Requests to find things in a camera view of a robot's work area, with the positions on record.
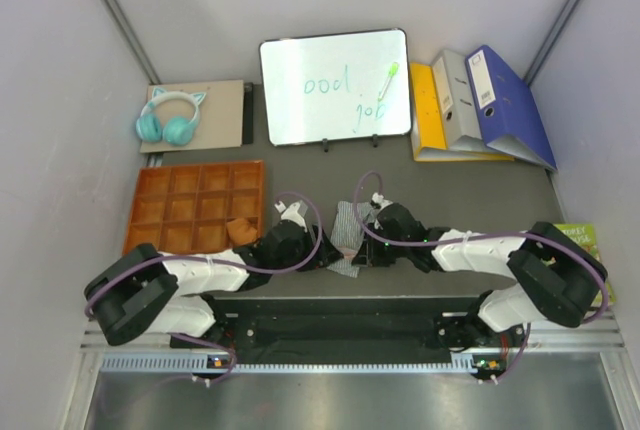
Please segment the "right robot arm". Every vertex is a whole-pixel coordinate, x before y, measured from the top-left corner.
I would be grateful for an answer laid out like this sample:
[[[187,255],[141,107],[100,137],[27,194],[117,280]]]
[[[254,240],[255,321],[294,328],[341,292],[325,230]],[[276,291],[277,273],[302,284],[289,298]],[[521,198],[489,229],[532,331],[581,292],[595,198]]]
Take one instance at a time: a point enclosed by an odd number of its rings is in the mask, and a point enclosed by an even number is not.
[[[506,289],[482,294],[470,310],[466,330],[478,345],[490,345],[521,324],[547,320],[577,328],[600,314],[592,305],[606,296],[606,269],[548,222],[489,235],[426,228],[405,206],[379,193],[371,204],[374,219],[363,228],[362,249],[373,265],[404,258],[424,273],[470,271],[511,281]]]

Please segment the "orange underwear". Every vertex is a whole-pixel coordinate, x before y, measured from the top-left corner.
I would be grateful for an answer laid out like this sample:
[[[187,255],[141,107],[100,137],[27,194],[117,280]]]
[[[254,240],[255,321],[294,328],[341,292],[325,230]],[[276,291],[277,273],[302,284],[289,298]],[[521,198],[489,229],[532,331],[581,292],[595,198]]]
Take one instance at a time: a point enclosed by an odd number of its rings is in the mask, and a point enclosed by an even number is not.
[[[243,246],[255,242],[258,229],[246,218],[237,218],[226,223],[226,230],[232,246]]]

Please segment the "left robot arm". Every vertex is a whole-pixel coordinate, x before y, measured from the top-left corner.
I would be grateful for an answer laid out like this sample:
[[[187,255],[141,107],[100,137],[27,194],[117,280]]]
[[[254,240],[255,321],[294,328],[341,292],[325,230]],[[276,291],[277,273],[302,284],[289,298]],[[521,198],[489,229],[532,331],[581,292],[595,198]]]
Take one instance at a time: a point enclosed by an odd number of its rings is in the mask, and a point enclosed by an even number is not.
[[[111,346],[164,333],[183,334],[212,347],[227,332],[212,293],[252,290],[287,270],[315,270],[342,257],[321,228],[292,220],[282,220],[265,236],[219,253],[177,255],[143,243],[85,287],[85,312]]]

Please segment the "grey striped underwear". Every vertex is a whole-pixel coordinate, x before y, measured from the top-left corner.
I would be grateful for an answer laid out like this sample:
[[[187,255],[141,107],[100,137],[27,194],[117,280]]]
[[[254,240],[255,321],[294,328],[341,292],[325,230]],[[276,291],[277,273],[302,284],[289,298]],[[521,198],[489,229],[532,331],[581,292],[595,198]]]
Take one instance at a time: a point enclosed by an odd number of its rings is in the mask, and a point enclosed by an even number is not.
[[[356,218],[353,204],[340,201],[334,220],[330,242],[343,255],[341,259],[330,264],[328,269],[339,275],[357,278],[360,268],[352,263],[353,258],[364,241],[364,232]]]

